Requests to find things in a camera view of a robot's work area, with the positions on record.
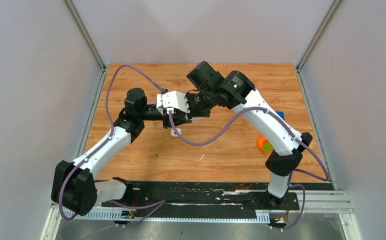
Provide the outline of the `white gold earbud case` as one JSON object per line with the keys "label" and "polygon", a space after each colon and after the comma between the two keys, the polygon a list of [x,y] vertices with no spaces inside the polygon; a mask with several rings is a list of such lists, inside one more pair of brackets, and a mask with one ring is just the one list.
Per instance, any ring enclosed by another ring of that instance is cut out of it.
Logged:
{"label": "white gold earbud case", "polygon": [[182,134],[182,130],[180,128],[176,128],[176,130],[172,128],[170,129],[170,136],[177,138],[178,135],[176,134],[176,132],[178,132],[178,134],[180,135]]}

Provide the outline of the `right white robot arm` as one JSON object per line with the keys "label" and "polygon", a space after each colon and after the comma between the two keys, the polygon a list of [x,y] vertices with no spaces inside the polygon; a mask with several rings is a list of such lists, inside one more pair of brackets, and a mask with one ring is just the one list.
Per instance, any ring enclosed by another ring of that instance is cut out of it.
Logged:
{"label": "right white robot arm", "polygon": [[283,120],[264,100],[254,83],[242,72],[233,70],[226,77],[202,61],[187,75],[197,94],[187,99],[194,110],[209,111],[215,106],[233,110],[235,117],[247,119],[273,147],[265,165],[270,171],[267,204],[274,209],[286,203],[289,176],[302,160],[302,152],[313,137],[300,133]]}

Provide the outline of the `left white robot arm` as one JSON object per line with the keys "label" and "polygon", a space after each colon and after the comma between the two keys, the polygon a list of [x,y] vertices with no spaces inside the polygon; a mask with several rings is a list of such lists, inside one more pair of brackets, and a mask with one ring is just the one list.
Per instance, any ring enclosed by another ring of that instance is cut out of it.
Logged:
{"label": "left white robot arm", "polygon": [[167,91],[157,95],[155,103],[141,88],[127,92],[124,108],[116,120],[110,120],[110,130],[91,149],[71,162],[61,161],[54,173],[51,199],[58,204],[61,216],[72,220],[88,214],[92,208],[110,200],[123,207],[134,200],[130,183],[120,177],[96,181],[97,175],[121,150],[129,146],[143,131],[145,121],[169,124],[168,111],[174,125],[191,122],[194,94]]}

